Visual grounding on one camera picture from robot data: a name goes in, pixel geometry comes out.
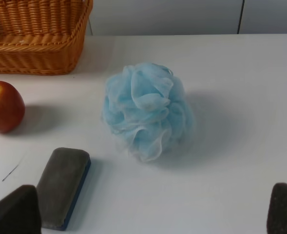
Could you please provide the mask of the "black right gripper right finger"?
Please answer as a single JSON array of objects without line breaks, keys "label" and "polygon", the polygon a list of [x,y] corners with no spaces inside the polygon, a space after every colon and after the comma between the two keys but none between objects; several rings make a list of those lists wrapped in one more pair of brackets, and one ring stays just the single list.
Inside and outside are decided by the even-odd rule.
[{"label": "black right gripper right finger", "polygon": [[268,234],[287,234],[287,183],[273,186],[267,216]]}]

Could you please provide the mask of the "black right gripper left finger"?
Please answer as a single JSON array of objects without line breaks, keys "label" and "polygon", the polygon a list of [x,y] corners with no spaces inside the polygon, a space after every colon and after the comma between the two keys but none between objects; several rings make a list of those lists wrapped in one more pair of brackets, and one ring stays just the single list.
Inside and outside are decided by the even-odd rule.
[{"label": "black right gripper left finger", "polygon": [[0,234],[40,234],[41,216],[35,186],[22,185],[0,200]]}]

